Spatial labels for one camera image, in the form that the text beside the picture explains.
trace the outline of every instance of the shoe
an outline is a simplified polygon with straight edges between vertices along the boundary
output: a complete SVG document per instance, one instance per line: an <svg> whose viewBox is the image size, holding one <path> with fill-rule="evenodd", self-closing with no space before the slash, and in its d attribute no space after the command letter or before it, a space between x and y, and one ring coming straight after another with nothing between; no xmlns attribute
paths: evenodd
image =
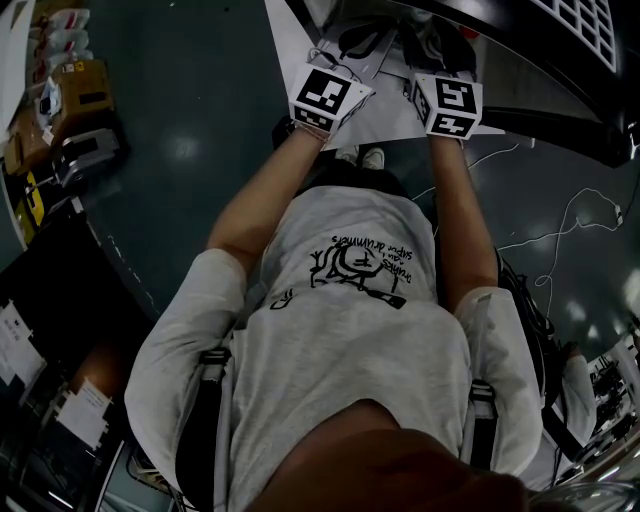
<svg viewBox="0 0 640 512"><path fill-rule="evenodd" d="M374 171L384 169L384 151L380 148L373 148L367 151L362 159L362 168Z"/></svg>
<svg viewBox="0 0 640 512"><path fill-rule="evenodd" d="M336 151L336 160L344 160L354 167L358 163L358 155L360 154L360 146L347 146Z"/></svg>

